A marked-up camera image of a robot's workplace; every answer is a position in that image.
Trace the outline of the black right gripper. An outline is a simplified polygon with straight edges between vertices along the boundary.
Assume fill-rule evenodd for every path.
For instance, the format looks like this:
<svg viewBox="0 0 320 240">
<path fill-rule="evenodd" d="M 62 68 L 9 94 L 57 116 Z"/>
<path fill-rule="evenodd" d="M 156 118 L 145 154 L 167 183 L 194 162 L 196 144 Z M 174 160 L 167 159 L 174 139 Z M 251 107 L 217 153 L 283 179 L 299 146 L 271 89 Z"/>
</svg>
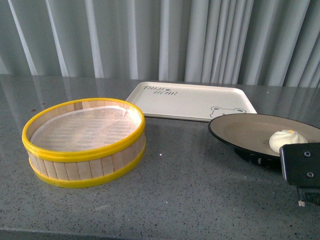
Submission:
<svg viewBox="0 0 320 240">
<path fill-rule="evenodd" d="M 320 204 L 320 144 L 286 144 L 280 148 L 282 175 L 296 187 L 298 205 Z"/>
</svg>

